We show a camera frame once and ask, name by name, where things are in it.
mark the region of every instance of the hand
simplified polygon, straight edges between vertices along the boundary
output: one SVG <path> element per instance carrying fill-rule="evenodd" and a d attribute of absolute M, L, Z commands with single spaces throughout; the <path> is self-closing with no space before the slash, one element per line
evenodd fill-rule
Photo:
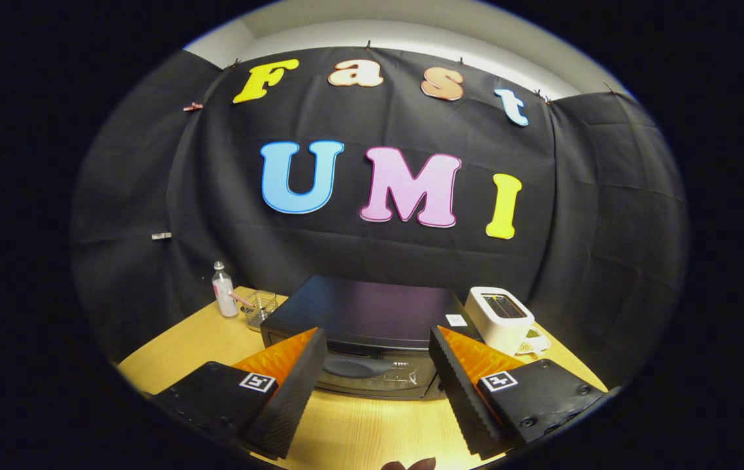
<path fill-rule="evenodd" d="M 389 462 L 383 465 L 383 467 L 380 467 L 380 470 L 434 470 L 434 468 L 435 457 L 432 457 L 419 460 L 416 463 L 411 464 L 410 468 L 405 468 L 404 464 L 401 462 Z"/>

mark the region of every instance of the white wall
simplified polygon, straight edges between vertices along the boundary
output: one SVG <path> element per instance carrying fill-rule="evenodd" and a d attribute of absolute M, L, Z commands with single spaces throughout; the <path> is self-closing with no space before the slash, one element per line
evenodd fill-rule
<path fill-rule="evenodd" d="M 473 0 L 285 0 L 223 24 L 185 48 L 223 68 L 304 48 L 394 48 L 459 60 L 550 99 L 628 93 L 609 72 L 525 19 Z"/>
<path fill-rule="evenodd" d="M 465 65 L 506 78 L 519 86 L 540 89 L 551 99 L 577 95 L 579 90 L 556 75 L 522 57 L 488 42 L 468 38 L 437 27 L 395 21 L 338 21 L 298 27 L 259 38 L 242 53 L 241 60 L 269 54 L 332 46 L 393 48 L 459 60 Z"/>
<path fill-rule="evenodd" d="M 230 21 L 184 47 L 192 54 L 203 57 L 224 69 L 255 42 L 255 36 L 240 19 Z"/>

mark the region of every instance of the white toaster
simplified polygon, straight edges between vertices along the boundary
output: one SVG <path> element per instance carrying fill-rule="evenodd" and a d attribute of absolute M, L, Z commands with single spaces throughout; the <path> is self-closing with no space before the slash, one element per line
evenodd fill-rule
<path fill-rule="evenodd" d="M 485 344 L 508 355 L 520 350 L 534 325 L 531 312 L 505 289 L 474 287 L 464 309 Z"/>

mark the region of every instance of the blue letter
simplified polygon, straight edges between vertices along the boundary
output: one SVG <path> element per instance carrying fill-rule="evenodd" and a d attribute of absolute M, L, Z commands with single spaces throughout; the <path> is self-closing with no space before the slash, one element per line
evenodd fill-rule
<path fill-rule="evenodd" d="M 502 98 L 502 107 L 506 109 L 506 115 L 519 125 L 528 125 L 526 116 L 520 114 L 520 108 L 526 107 L 519 98 L 509 89 L 495 89 L 494 93 Z"/>
<path fill-rule="evenodd" d="M 317 155 L 314 185 L 308 193 L 296 194 L 288 188 L 287 181 L 291 175 L 291 158 L 299 151 L 299 146 L 294 142 L 273 142 L 261 147 L 261 156 L 265 158 L 261 196 L 276 211 L 307 214 L 321 208 L 331 198 L 336 155 L 345 146 L 335 140 L 318 140 L 308 148 L 312 154 Z"/>

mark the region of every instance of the white sticker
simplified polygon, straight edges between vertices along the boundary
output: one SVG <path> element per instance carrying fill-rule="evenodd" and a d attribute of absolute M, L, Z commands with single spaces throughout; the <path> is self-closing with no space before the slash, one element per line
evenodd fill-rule
<path fill-rule="evenodd" d="M 258 392 L 264 393 L 267 392 L 267 389 L 269 389 L 275 381 L 276 379 L 269 377 L 269 375 L 253 374 L 250 372 L 250 374 L 247 375 L 239 385 L 244 388 L 249 388 L 250 390 L 258 390 Z"/>
<path fill-rule="evenodd" d="M 481 380 L 482 383 L 484 383 L 485 386 L 488 387 L 488 390 L 490 390 L 491 393 L 497 392 L 497 390 L 508 388 L 510 386 L 515 386 L 517 384 L 515 378 L 512 377 L 508 373 L 508 371 L 488 375 L 488 377 L 482 377 Z"/>
<path fill-rule="evenodd" d="M 450 324 L 450 326 L 467 326 L 468 322 L 464 321 L 464 317 L 462 315 L 444 315 L 447 317 L 447 323 Z"/>

